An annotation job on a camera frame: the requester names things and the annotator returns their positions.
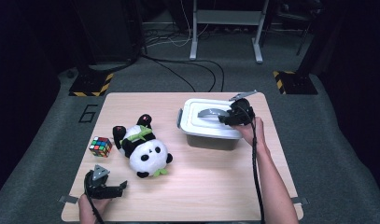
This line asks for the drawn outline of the person's right hand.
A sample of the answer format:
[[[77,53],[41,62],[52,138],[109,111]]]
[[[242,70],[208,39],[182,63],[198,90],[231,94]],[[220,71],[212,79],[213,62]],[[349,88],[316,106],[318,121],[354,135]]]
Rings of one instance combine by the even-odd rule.
[[[255,117],[251,124],[236,125],[233,126],[233,128],[238,131],[251,146],[253,146],[253,140],[256,140],[257,147],[266,146],[263,120],[260,117]]]

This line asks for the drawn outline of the black chair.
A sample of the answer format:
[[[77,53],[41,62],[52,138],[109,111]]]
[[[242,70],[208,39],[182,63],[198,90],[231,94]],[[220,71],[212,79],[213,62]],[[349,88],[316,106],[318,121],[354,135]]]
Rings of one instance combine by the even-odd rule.
[[[321,0],[270,0],[269,15],[266,17],[261,43],[264,43],[266,36],[272,31],[273,19],[278,18],[287,21],[289,25],[297,24],[297,30],[302,31],[300,46],[296,52],[296,55],[299,55],[313,21],[323,9]]]

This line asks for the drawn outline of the translucent grey storage box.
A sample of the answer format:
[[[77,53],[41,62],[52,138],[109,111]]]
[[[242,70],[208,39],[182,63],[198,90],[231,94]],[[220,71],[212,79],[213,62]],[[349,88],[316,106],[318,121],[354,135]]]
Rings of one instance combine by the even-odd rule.
[[[219,139],[219,138],[211,138],[211,137],[201,137],[201,136],[194,136],[194,135],[188,135],[188,134],[186,134],[186,136],[187,136],[187,143],[191,147],[200,147],[200,148],[218,149],[218,150],[233,150],[235,149],[238,141],[242,138],[241,137],[240,139],[230,140],[230,139]]]

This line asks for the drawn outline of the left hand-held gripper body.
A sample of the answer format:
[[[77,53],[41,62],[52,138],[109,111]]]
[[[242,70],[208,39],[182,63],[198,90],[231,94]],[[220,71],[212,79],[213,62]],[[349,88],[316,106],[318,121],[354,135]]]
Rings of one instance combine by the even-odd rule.
[[[90,170],[84,179],[84,189],[87,196],[93,199],[112,199],[113,192],[118,187],[108,187],[106,181],[108,179],[109,171],[99,164],[96,164]]]

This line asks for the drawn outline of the person's left hand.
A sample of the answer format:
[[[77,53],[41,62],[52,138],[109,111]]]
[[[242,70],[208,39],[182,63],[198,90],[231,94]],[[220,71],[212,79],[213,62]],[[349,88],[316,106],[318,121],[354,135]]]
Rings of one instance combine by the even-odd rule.
[[[98,212],[100,218],[103,218],[104,212],[111,202],[111,199],[92,199],[89,201],[87,195],[83,193],[77,202],[80,224],[102,224],[96,216],[96,212]]]

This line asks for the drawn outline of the black yellow striped base plate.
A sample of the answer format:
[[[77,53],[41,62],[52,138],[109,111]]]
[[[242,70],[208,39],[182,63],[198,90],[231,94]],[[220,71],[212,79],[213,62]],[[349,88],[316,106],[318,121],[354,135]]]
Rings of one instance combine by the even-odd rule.
[[[302,77],[292,71],[273,71],[273,75],[281,94],[317,94],[309,76]]]
[[[103,96],[113,78],[113,74],[96,74],[92,78],[77,76],[69,89],[70,96]]]

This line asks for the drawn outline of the white metal stand frame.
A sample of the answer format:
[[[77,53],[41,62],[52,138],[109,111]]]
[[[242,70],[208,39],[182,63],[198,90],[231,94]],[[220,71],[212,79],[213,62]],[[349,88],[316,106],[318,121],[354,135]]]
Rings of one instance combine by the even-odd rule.
[[[260,51],[260,37],[270,0],[263,0],[262,10],[259,11],[199,9],[197,2],[198,0],[193,0],[191,60],[197,58],[199,24],[250,25],[257,27],[256,36],[252,38],[256,63],[263,63]]]

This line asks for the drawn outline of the multicoloured puzzle cube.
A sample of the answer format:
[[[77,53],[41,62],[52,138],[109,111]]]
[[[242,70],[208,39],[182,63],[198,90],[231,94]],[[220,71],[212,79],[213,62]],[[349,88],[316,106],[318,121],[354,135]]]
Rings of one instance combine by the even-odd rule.
[[[95,157],[107,158],[110,154],[112,144],[106,137],[95,136],[89,145],[89,151]]]

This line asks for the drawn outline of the white box lid grey handle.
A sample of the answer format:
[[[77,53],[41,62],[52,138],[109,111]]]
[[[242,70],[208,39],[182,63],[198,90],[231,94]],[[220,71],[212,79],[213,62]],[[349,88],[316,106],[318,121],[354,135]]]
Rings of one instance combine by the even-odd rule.
[[[218,120],[230,109],[231,102],[191,98],[177,118],[177,126],[185,134],[219,139],[240,139],[242,135]]]

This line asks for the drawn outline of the dark curtain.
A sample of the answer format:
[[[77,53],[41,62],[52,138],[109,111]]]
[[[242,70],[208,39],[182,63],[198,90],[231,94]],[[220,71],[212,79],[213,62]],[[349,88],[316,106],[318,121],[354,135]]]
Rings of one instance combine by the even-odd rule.
[[[33,142],[72,63],[60,0],[0,0],[0,191]]]
[[[380,0],[321,0],[315,37],[334,43],[319,78],[338,126],[380,189]]]

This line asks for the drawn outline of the panda plush toy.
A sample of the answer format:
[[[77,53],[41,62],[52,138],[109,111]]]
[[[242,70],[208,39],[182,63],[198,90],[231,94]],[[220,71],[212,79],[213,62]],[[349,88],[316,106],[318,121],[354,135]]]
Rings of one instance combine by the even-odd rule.
[[[116,148],[140,178],[166,175],[166,166],[173,161],[166,145],[156,138],[151,122],[152,117],[144,114],[134,126],[115,126],[112,130]]]

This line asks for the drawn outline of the dark cabinet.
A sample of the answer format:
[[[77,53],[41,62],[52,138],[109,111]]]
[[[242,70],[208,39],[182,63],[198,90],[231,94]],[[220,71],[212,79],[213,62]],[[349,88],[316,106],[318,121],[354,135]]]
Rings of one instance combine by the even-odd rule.
[[[74,0],[95,63],[132,63],[144,46],[139,0]]]

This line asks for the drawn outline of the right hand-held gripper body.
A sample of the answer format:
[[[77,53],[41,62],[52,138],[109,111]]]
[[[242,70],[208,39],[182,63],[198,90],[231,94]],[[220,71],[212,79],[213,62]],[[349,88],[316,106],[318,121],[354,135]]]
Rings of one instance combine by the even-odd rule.
[[[255,93],[256,91],[241,92],[231,98],[232,104],[228,113],[233,116],[231,120],[236,119],[238,121],[238,125],[247,125],[255,118],[253,107],[246,98]]]

